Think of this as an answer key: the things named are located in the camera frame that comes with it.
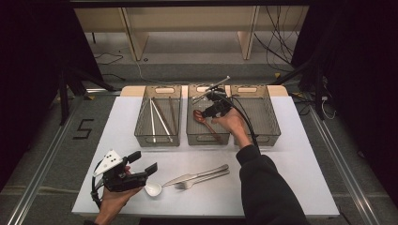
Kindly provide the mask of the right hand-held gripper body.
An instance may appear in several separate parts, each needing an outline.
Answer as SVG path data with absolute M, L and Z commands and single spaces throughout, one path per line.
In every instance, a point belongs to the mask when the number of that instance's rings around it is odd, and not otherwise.
M 229 79 L 230 79 L 230 77 L 227 76 L 225 79 L 211 84 L 201 94 L 192 96 L 191 104 L 192 105 L 198 104 L 200 101 L 202 101 L 204 99 L 210 100 L 212 102 L 212 104 L 210 106 L 208 106 L 208 108 L 213 107 L 217 112 L 216 116 L 218 114 L 220 114 L 221 116 L 224 116 L 232 108 L 231 100 L 227 96 L 226 91 L 225 91 L 224 87 L 222 86 Z

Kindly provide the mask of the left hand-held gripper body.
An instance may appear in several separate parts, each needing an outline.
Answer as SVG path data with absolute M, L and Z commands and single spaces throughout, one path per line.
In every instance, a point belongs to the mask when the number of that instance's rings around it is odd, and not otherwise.
M 115 150 L 110 150 L 93 172 L 92 191 L 106 187 L 112 192 L 122 192 L 143 187 L 148 175 L 146 172 L 127 173 L 126 157 L 121 157 Z

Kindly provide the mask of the reddish brown wooden spoon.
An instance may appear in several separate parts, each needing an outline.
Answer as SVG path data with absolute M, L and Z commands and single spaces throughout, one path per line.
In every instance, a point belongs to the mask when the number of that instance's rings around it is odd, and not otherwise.
M 202 113 L 199 110 L 194 110 L 193 111 L 193 118 L 196 122 L 199 122 L 207 127 L 207 129 L 210 131 L 211 135 L 219 142 L 221 140 L 220 136 L 217 134 L 217 132 L 207 123 L 207 120 L 205 117 L 202 115 Z

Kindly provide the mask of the smoky clear plastic bin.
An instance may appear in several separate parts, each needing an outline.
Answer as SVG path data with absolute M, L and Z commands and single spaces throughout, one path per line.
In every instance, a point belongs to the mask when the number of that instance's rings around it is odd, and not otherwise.
M 181 85 L 150 85 L 145 88 L 142 99 L 141 108 L 136 122 L 134 136 L 142 147 L 169 147 L 180 145 L 180 112 L 181 112 Z M 177 134 L 174 132 L 173 121 L 169 105 L 169 97 L 173 99 Z M 173 142 L 169 142 L 167 135 L 161 125 L 161 121 L 153 108 L 154 123 L 156 130 L 156 142 L 152 142 L 151 120 L 150 120 L 150 103 L 149 99 L 157 100 L 164 117 L 169 126 Z
M 281 130 L 265 85 L 232 85 L 234 104 L 250 122 L 259 146 L 273 146 Z
M 194 111 L 203 112 L 213 105 L 206 97 L 200 98 L 209 88 L 208 84 L 194 83 L 188 87 L 188 108 L 186 134 L 189 145 L 227 145 L 229 133 L 220 125 L 211 123 L 212 117 L 202 122 L 195 119 Z

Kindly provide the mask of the silver fork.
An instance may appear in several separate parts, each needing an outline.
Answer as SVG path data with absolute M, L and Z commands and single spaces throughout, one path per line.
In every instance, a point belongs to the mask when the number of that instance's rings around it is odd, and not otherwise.
M 230 172 L 228 170 L 226 170 L 226 171 L 223 171 L 223 172 L 217 172 L 217 173 L 214 173 L 214 174 L 211 174 L 211 175 L 207 175 L 207 176 L 204 176 L 202 178 L 195 178 L 193 180 L 180 182 L 180 183 L 175 184 L 175 189 L 189 189 L 189 188 L 192 188 L 195 184 L 198 184 L 198 183 L 201 183 L 201 182 L 205 182 L 207 180 L 211 180 L 211 179 L 214 179 L 214 178 L 217 178 L 217 177 L 221 177 L 221 176 L 227 175 L 229 173 Z

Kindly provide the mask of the white chopstick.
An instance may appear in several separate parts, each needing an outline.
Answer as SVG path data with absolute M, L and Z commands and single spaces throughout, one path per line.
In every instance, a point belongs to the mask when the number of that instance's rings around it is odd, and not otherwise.
M 152 98 L 149 99 L 149 109 L 150 109 L 150 120 L 151 120 L 151 132 L 152 132 L 152 142 L 156 142 L 156 130 L 155 130 L 155 123 L 154 123 L 154 114 L 153 114 L 153 102 Z

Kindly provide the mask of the silver metal chopsticks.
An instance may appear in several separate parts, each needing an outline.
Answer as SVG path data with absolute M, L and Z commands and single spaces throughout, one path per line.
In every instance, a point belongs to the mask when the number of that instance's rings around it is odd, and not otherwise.
M 168 138 L 169 142 L 172 143 L 173 139 L 172 139 L 171 134 L 169 132 L 169 129 L 168 129 L 166 123 L 165 123 L 166 121 L 164 120 L 163 115 L 161 113 L 161 110 L 159 109 L 159 107 L 158 107 L 157 103 L 155 102 L 154 98 L 151 99 L 151 104 L 152 104 L 156 114 L 158 115 L 160 121 L 161 121 L 161 125 L 162 125 L 162 127 L 163 127 L 163 129 L 164 129 L 164 131 L 165 131 L 165 133 L 167 135 L 167 138 Z

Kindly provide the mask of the person's left hand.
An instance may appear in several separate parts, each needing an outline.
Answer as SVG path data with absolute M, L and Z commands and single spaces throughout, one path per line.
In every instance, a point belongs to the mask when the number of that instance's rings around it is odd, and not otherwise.
M 121 209 L 127 204 L 132 196 L 140 192 L 140 187 L 122 192 L 112 192 L 105 188 L 103 190 L 102 202 L 99 209 L 101 216 L 108 218 L 115 217 Z

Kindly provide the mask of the person's right hand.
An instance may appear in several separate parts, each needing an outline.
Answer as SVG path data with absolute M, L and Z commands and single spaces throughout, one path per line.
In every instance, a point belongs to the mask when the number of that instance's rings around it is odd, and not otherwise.
M 217 122 L 234 136 L 240 148 L 252 143 L 247 136 L 244 120 L 237 110 L 231 109 L 225 116 L 217 118 Z

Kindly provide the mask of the black metal stand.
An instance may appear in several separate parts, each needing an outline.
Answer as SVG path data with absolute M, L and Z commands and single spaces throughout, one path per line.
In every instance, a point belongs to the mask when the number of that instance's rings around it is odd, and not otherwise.
M 318 117 L 324 120 L 324 113 L 322 110 L 323 97 L 323 68 L 322 64 L 316 58 L 311 57 L 307 62 L 295 68 L 293 71 L 287 73 L 285 76 L 272 82 L 271 85 L 281 85 L 296 76 L 300 75 L 301 79 L 298 88 L 301 91 L 314 91 L 314 106 Z
M 87 89 L 84 87 L 83 81 L 92 82 L 110 92 L 117 91 L 117 88 L 103 80 L 95 78 L 93 75 L 90 75 L 77 67 L 63 67 L 58 75 L 58 90 L 61 102 L 61 126 L 63 126 L 69 118 L 68 88 L 75 96 L 82 97 L 87 93 Z

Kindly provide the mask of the white table cover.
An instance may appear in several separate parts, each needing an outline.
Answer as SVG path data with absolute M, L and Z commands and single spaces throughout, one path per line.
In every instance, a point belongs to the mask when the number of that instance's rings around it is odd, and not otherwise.
M 338 209 L 292 99 L 273 97 L 271 101 L 282 134 L 274 146 L 263 147 L 261 152 L 276 164 L 307 217 L 336 217 Z M 134 137 L 141 102 L 139 97 L 116 98 L 72 212 L 79 215 L 98 213 L 90 195 L 92 175 L 98 162 L 113 149 L 121 157 L 135 151 L 142 153 L 142 157 L 131 164 L 134 172 L 157 163 L 158 170 L 149 180 L 162 185 L 157 197 L 150 197 L 143 191 L 132 197 L 122 210 L 124 214 L 146 218 L 242 218 L 240 165 L 234 142 L 190 146 L 186 135 L 182 134 L 179 146 L 142 148 Z M 187 190 L 165 185 L 180 175 L 208 171 L 223 164 L 229 166 L 230 173 Z

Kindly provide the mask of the black curtain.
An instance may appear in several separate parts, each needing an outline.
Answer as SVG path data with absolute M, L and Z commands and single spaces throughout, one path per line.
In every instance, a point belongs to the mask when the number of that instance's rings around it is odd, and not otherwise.
M 0 0 L 0 190 L 75 69 L 102 79 L 69 0 Z
M 310 58 L 330 23 L 324 76 L 337 109 L 398 207 L 398 0 L 315 0 L 293 64 Z

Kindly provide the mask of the aluminium floor rail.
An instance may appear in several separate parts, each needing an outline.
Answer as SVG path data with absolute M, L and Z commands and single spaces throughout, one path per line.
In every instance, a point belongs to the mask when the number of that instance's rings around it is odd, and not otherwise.
M 341 175 L 344 185 L 347 188 L 354 204 L 356 205 L 365 225 L 381 225 L 371 202 L 366 197 L 365 192 L 361 188 L 355 175 L 352 173 L 349 165 L 344 159 L 339 146 L 331 135 L 326 123 L 321 120 L 313 107 L 310 107 L 311 117 L 320 133 L 322 140 L 328 148 L 330 157 L 332 158 L 339 174 Z
M 60 102 L 55 100 L 45 114 L 34 140 L 29 145 L 9 178 L 0 197 L 10 197 L 10 211 L 6 214 L 5 225 L 22 225 L 35 200 L 54 159 L 69 130 L 75 112 L 82 104 L 83 97 L 68 97 L 69 116 L 61 125 Z

